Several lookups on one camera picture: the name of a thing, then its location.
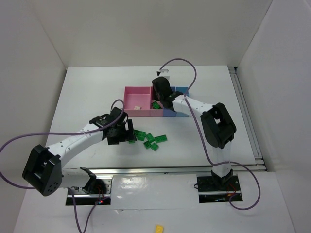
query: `gray wall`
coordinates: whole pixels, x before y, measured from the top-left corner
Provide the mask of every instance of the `gray wall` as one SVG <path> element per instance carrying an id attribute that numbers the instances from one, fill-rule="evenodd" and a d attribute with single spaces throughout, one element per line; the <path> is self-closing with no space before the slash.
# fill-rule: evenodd
<path id="1" fill-rule="evenodd" d="M 0 2 L 0 144 L 48 131 L 65 68 L 26 0 Z M 21 139 L 0 154 L 0 170 L 21 179 L 29 152 L 44 137 Z M 25 191 L 0 179 L 0 232 L 13 232 Z"/>
<path id="2" fill-rule="evenodd" d="M 237 66 L 272 0 L 31 0 L 64 64 Z"/>
<path id="3" fill-rule="evenodd" d="M 274 0 L 238 68 L 297 233 L 310 232 L 311 0 Z"/>

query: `white table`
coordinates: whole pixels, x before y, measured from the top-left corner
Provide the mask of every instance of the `white table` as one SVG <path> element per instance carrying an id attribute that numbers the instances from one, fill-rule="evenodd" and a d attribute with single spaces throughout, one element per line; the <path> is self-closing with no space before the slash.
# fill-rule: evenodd
<path id="1" fill-rule="evenodd" d="M 193 79 L 190 66 L 167 66 L 171 86 L 188 86 Z M 110 112 L 115 99 L 123 99 L 125 86 L 151 86 L 159 67 L 70 67 L 53 118 L 51 132 L 76 132 L 93 117 Z M 190 96 L 202 102 L 222 102 L 237 126 L 231 160 L 254 164 L 255 159 L 245 124 L 226 66 L 197 66 L 197 81 Z M 133 117 L 134 128 L 166 134 L 168 142 L 157 152 L 146 150 L 142 142 L 108 146 L 107 141 L 93 145 L 72 159 L 66 167 L 122 168 L 208 166 L 192 117 Z M 63 139 L 49 136 L 47 145 Z M 208 151 L 213 158 L 211 146 Z"/>
<path id="2" fill-rule="evenodd" d="M 237 211 L 229 203 L 198 203 L 197 191 L 190 195 L 197 198 L 193 204 L 192 197 L 182 199 L 184 205 L 179 208 L 144 209 L 153 201 L 129 203 L 134 209 L 111 209 L 111 206 L 97 206 L 88 223 L 87 233 L 153 233 L 157 224 L 164 226 L 164 233 L 294 233 L 294 228 L 273 172 L 255 173 L 261 185 L 261 200 L 249 211 Z M 243 202 L 235 202 L 239 207 L 254 203 L 258 190 L 252 176 L 246 172 L 238 173 L 243 195 Z M 186 189 L 193 186 L 185 183 Z M 167 198 L 179 197 L 177 193 L 166 193 Z M 67 190 L 58 189 L 49 197 L 43 197 L 36 190 L 26 192 L 14 233 L 34 232 L 78 232 L 74 220 L 73 207 L 65 206 Z M 112 197 L 112 205 L 118 197 Z M 90 206 L 78 206 L 81 228 L 84 228 Z"/>

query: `cable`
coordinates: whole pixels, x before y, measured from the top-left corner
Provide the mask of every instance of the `cable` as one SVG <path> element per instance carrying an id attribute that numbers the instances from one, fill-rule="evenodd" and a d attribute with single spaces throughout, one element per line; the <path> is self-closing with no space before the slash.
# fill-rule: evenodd
<path id="1" fill-rule="evenodd" d="M 91 213 L 93 212 L 93 210 L 95 209 L 95 207 L 96 207 L 99 203 L 102 203 L 102 201 L 103 201 L 104 199 L 107 199 L 108 197 L 102 198 L 102 199 L 100 199 L 99 201 L 96 201 L 96 202 L 95 202 L 95 204 L 92 206 L 91 210 L 90 210 L 89 213 L 88 213 L 88 216 L 87 216 L 87 219 L 86 219 L 86 226 L 84 227 L 84 231 L 81 231 L 80 224 L 79 224 L 79 220 L 78 220 L 78 215 L 77 215 L 76 199 L 75 199 L 75 197 L 74 197 L 74 193 L 73 193 L 73 191 L 71 190 L 71 188 L 67 188 L 67 189 L 68 189 L 68 191 L 70 192 L 70 194 L 72 195 L 72 202 L 73 202 L 73 209 L 74 209 L 74 217 L 75 217 L 75 219 L 76 219 L 76 224 L 77 224 L 79 233 L 85 233 L 85 232 L 86 232 L 86 228 L 87 228 L 87 224 L 88 224 L 88 220 L 89 220 L 89 217 L 91 216 Z"/>
<path id="2" fill-rule="evenodd" d="M 1 148 L 0 148 L 0 154 L 1 152 L 3 151 L 3 149 L 9 145 L 11 142 L 17 140 L 17 139 L 20 139 L 20 138 L 24 138 L 24 137 L 30 137 L 30 136 L 38 136 L 38 135 L 83 135 L 83 134 L 89 134 L 89 133 L 94 133 L 94 132 L 97 132 L 97 131 L 101 131 L 101 130 L 104 130 L 108 127 L 110 127 L 111 125 L 115 124 L 119 119 L 120 117 L 123 115 L 124 113 L 124 109 L 125 109 L 125 106 L 124 106 L 124 102 L 121 100 L 121 99 L 117 99 L 115 100 L 112 105 L 111 105 L 111 109 L 113 108 L 113 106 L 115 105 L 116 102 L 121 102 L 122 105 L 123 105 L 123 108 L 122 108 L 122 111 L 120 113 L 120 115 L 114 120 L 112 121 L 111 123 L 101 127 L 101 128 L 98 128 L 96 130 L 91 130 L 91 131 L 87 131 L 87 132 L 82 132 L 82 133 L 53 133 L 53 132 L 47 132 L 47 133 L 28 133 L 28 134 L 23 134 L 23 135 L 20 135 L 20 136 L 16 136 L 16 137 L 13 137 L 12 139 L 8 140 L 6 143 L 4 143 Z M 16 184 L 16 183 L 13 183 L 12 181 L 8 180 L 4 175 L 3 173 L 0 171 L 0 177 L 5 181 L 7 182 L 8 184 L 16 187 L 16 188 L 22 188 L 22 189 L 35 189 L 34 187 L 27 187 L 27 186 L 21 186 L 19 184 Z"/>
<path id="3" fill-rule="evenodd" d="M 209 163 L 210 163 L 212 166 L 218 166 L 218 165 L 222 165 L 222 164 L 236 164 L 236 165 L 242 166 L 243 168 L 245 168 L 247 171 L 249 171 L 249 172 L 251 173 L 251 175 L 254 177 L 255 182 L 256 182 L 256 184 L 257 184 L 257 187 L 258 187 L 258 198 L 257 198 L 257 200 L 255 201 L 255 203 L 254 203 L 253 205 L 247 207 L 247 208 L 240 208 L 240 207 L 237 207 L 237 206 L 233 205 L 232 202 L 231 202 L 232 198 L 233 198 L 234 196 L 236 196 L 237 194 L 232 195 L 232 196 L 229 198 L 229 203 L 230 203 L 230 205 L 231 205 L 233 208 L 235 208 L 235 209 L 237 209 L 237 210 L 250 210 L 250 209 L 252 209 L 253 207 L 255 207 L 255 206 L 258 204 L 258 202 L 259 202 L 259 200 L 260 200 L 260 197 L 261 197 L 261 189 L 260 189 L 260 184 L 259 184 L 259 182 L 258 182 L 258 180 L 257 180 L 257 177 L 255 176 L 255 174 L 254 174 L 250 169 L 248 169 L 248 167 L 246 167 L 245 165 L 242 165 L 242 164 L 240 164 L 240 163 L 233 162 L 233 161 L 225 161 L 225 162 L 221 162 L 221 163 L 216 163 L 216 164 L 215 164 L 215 163 L 213 163 L 213 162 L 211 161 L 211 159 L 210 159 L 210 157 L 209 157 L 209 155 L 208 155 L 207 149 L 206 149 L 205 141 L 204 141 L 204 138 L 203 138 L 203 135 L 202 135 L 202 132 L 201 132 L 201 129 L 200 129 L 198 120 L 196 119 L 195 114 L 194 114 L 194 112 L 193 112 L 193 109 L 191 108 L 191 105 L 189 104 L 189 102 L 188 102 L 188 100 L 187 100 L 187 93 L 188 93 L 189 89 L 192 87 L 192 85 L 194 84 L 194 82 L 195 82 L 195 80 L 196 80 L 196 76 L 197 76 L 197 71 L 196 71 L 195 66 L 194 66 L 190 61 L 188 61 L 188 60 L 186 60 L 186 59 L 183 59 L 183 58 L 174 58 L 174 59 L 171 59 L 171 60 L 169 60 L 168 62 L 166 62 L 160 69 L 162 69 L 162 68 L 163 68 L 164 66 L 166 66 L 168 63 L 170 63 L 170 62 L 172 62 L 172 61 L 176 61 L 176 60 L 180 60 L 180 61 L 187 62 L 188 64 L 190 64 L 190 65 L 192 66 L 192 68 L 193 68 L 193 70 L 194 70 L 194 79 L 193 79 L 191 85 L 188 87 L 188 89 L 187 89 L 186 92 L 184 93 L 184 96 L 185 96 L 185 102 L 186 102 L 187 106 L 188 106 L 189 109 L 190 109 L 191 115 L 192 115 L 193 120 L 194 120 L 194 122 L 195 122 L 195 125 L 196 125 L 196 127 L 197 127 L 197 129 L 198 129 L 198 132 L 199 132 L 199 135 L 200 135 L 200 139 L 201 139 L 201 142 L 202 142 L 202 146 L 203 146 L 203 149 L 204 149 L 204 153 L 205 153 L 205 156 L 206 156 L 207 160 L 209 161 Z"/>

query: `yellow block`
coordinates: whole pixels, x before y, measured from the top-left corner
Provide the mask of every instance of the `yellow block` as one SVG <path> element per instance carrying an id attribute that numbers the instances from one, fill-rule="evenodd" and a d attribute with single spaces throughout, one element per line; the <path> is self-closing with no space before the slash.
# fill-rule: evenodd
<path id="1" fill-rule="evenodd" d="M 164 227 L 157 225 L 155 229 L 155 233 L 163 233 Z"/>

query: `green object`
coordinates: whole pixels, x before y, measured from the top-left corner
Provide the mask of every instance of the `green object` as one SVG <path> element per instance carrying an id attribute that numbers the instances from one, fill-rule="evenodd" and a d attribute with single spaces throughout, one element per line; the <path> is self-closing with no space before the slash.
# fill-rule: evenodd
<path id="1" fill-rule="evenodd" d="M 156 151 L 156 150 L 159 148 L 159 146 L 157 145 L 157 143 L 153 143 L 153 144 L 150 146 L 150 148 L 151 148 L 152 150 Z"/>
<path id="2" fill-rule="evenodd" d="M 144 146 L 146 149 L 150 148 L 151 143 L 149 141 L 144 142 Z"/>
<path id="3" fill-rule="evenodd" d="M 150 143 L 152 143 L 152 142 L 155 141 L 155 138 L 152 136 L 151 133 L 149 133 L 149 134 L 146 135 L 146 139 L 147 139 Z"/>
<path id="4" fill-rule="evenodd" d="M 161 136 L 155 137 L 155 142 L 156 142 L 156 143 L 159 143 L 159 142 L 166 142 L 166 141 L 167 141 L 166 135 L 161 135 Z"/>
<path id="5" fill-rule="evenodd" d="M 139 140 L 139 141 L 145 140 L 146 132 L 134 130 L 134 134 L 135 134 L 137 140 Z"/>
<path id="6" fill-rule="evenodd" d="M 156 101 L 153 102 L 151 105 L 153 106 L 154 109 L 162 109 L 160 104 L 158 104 Z"/>

